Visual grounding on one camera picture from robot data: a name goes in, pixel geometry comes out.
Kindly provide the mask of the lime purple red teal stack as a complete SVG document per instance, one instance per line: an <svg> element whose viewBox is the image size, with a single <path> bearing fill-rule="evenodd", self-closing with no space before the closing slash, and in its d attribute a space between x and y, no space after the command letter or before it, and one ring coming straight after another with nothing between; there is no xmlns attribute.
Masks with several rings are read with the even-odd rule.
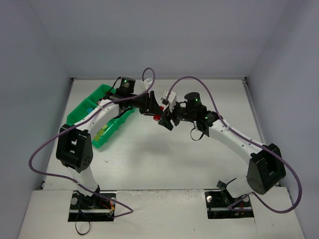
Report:
<svg viewBox="0 0 319 239"><path fill-rule="evenodd" d="M161 115L155 115L155 116L153 116L153 119L154 119L155 121L160 121Z"/></svg>

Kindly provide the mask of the lime square lego brick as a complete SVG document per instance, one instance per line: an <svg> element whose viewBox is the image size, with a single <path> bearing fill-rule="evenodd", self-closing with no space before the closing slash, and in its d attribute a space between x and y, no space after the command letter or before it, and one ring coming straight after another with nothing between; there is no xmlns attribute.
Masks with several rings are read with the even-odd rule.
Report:
<svg viewBox="0 0 319 239"><path fill-rule="evenodd" d="M93 139L94 139L95 141L99 141L101 137L102 137L101 135L96 134Z"/></svg>

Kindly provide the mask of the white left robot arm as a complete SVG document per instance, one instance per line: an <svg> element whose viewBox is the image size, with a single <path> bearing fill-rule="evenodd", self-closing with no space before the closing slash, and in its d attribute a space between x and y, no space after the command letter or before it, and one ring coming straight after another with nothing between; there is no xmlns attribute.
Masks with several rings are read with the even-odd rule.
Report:
<svg viewBox="0 0 319 239"><path fill-rule="evenodd" d="M84 197L92 197L100 188L93 177L90 164L93 159L92 137L99 134L103 126L113 119L123 116L125 110L138 108L143 115L156 116L162 113L155 94L149 90L152 78L143 81L145 90L134 94L135 80L120 78L120 86L103 88L89 97L93 110L80 118L75 125L65 124L60 129L56 158L71 172L78 192Z"/></svg>

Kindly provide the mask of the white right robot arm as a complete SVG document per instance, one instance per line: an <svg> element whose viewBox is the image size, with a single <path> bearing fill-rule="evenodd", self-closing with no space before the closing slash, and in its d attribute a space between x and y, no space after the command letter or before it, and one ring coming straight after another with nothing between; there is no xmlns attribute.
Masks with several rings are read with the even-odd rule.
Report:
<svg viewBox="0 0 319 239"><path fill-rule="evenodd" d="M221 142L247 163L246 176L235 178L222 186L230 197L236 199L252 192L264 195L286 176L284 164L273 156L281 154L276 145L270 144L261 149L260 142L245 141L232 133L216 112L207 110L201 103L199 93L191 92L184 98L185 105L182 106L177 102L175 92L164 92L161 101L167 108L159 124L172 130L181 121L191 122L195 130Z"/></svg>

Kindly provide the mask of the green divided plastic bin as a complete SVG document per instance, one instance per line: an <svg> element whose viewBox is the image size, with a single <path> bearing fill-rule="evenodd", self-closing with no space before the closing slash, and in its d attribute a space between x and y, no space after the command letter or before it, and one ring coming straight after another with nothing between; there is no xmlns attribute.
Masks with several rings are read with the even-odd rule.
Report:
<svg viewBox="0 0 319 239"><path fill-rule="evenodd" d="M109 85L101 84L67 116L66 124L70 126L77 125L90 117L100 106L106 103L105 100L101 101L101 99L108 91L114 93L115 89L112 89ZM93 110L89 113L86 111L88 108L92 108ZM134 112L134 108L124 112L123 110L118 109L115 104L110 104L96 115L93 119L97 121L91 124L90 133L99 134L102 137L99 141L95 141L93 139L95 135L91 136L93 147L96 149L101 148L113 133L119 129L120 125L124 124L126 119ZM107 124L108 127L103 130L102 127L105 124Z"/></svg>

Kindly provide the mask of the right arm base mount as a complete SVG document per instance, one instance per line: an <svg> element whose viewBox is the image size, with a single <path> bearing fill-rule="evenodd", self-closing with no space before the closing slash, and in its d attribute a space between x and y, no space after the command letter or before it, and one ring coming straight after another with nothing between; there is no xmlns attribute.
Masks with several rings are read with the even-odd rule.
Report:
<svg viewBox="0 0 319 239"><path fill-rule="evenodd" d="M246 197L240 202L237 199L231 198L227 193L220 190L205 191L205 203L208 219L242 219L253 218L254 213L250 198Z"/></svg>

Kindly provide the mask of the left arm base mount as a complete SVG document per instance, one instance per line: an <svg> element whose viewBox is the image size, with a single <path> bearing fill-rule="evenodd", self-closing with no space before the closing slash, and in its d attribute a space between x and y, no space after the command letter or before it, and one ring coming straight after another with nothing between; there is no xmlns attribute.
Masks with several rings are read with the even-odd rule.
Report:
<svg viewBox="0 0 319 239"><path fill-rule="evenodd" d="M68 222L113 222L116 203L96 195L85 197L72 192Z"/></svg>

